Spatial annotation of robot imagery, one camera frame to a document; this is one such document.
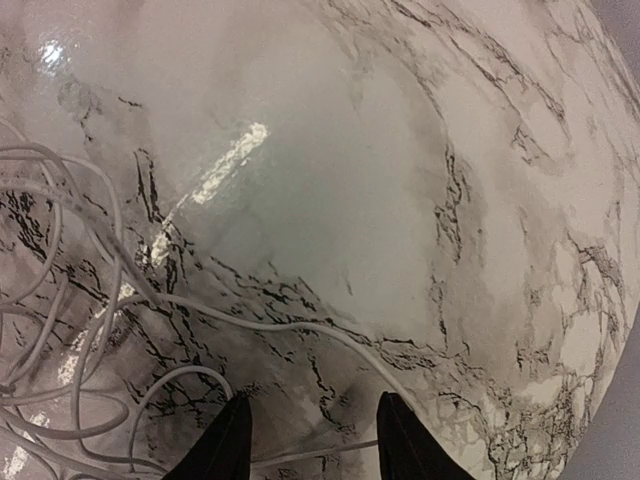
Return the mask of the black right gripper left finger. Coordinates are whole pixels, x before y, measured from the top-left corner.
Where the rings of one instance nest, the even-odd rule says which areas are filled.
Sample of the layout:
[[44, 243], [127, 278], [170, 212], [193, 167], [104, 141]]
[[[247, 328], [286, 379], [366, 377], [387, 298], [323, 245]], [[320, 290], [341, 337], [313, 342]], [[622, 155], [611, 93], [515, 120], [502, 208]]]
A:
[[250, 401], [236, 394], [169, 472], [169, 480], [249, 480], [251, 441]]

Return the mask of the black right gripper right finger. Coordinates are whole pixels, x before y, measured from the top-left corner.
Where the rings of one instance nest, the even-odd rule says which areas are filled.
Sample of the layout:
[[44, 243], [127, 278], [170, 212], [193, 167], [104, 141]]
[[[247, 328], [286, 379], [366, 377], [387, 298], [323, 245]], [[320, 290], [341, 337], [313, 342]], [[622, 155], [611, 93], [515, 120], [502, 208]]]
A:
[[463, 478], [458, 465], [397, 393], [384, 392], [376, 412], [382, 479]]

